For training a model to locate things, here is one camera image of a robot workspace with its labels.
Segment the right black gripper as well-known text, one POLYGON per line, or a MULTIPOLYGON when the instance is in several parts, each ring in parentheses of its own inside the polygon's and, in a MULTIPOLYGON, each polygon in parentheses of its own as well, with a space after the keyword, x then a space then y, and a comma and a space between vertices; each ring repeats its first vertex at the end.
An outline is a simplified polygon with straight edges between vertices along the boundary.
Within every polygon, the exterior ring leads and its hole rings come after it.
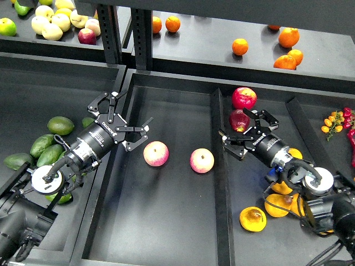
POLYGON ((284 167, 290 161, 288 154, 290 147, 278 136, 271 134, 279 127, 279 121, 266 110, 257 111, 247 108, 242 110, 254 121, 254 126, 251 126, 244 134, 233 136, 218 129, 219 135, 222 137, 223 150, 239 161, 242 161, 246 153, 250 152, 268 167, 284 167), (266 121, 268 126, 262 126, 262 120, 266 121), (251 136, 247 136, 247 134, 260 136, 251 140, 251 136))

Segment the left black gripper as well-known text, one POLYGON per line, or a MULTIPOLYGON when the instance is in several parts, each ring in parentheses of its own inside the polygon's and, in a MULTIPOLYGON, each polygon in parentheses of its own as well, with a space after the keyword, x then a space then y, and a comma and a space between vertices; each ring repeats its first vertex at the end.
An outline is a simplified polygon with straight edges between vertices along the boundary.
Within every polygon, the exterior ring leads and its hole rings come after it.
POLYGON ((119 99, 126 93, 127 91, 103 92, 87 107, 97 122, 86 127, 78 138, 84 141, 99 159, 116 144, 122 144, 125 150, 130 152, 148 140, 149 124, 153 117, 141 126, 129 126, 115 111, 119 99))

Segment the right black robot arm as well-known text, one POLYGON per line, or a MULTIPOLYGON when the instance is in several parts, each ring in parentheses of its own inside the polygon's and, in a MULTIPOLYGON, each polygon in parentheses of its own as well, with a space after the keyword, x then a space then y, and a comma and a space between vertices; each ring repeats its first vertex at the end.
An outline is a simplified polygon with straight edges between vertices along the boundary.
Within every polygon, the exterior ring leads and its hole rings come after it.
POLYGON ((262 194, 267 213, 275 218, 291 214, 314 234, 338 238, 309 265, 354 265, 354 185, 340 173, 291 155, 273 134, 278 120, 266 110, 244 108, 242 114, 254 125, 235 135, 219 129, 222 148, 238 160, 250 153, 271 169, 262 194))

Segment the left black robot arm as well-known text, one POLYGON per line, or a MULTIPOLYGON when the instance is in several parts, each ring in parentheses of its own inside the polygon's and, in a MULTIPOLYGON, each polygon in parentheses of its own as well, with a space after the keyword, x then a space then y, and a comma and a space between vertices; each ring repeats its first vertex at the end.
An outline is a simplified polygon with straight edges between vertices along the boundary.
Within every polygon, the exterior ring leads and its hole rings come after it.
POLYGON ((116 111, 125 94, 101 93, 87 107, 94 121, 75 142, 68 144, 54 135, 65 149, 61 158, 40 167, 26 161, 1 187, 1 265, 12 257, 17 263, 24 261, 40 245, 57 217, 53 209, 60 198, 82 185, 106 154, 120 144, 130 152, 148 139, 148 122, 129 126, 116 111))

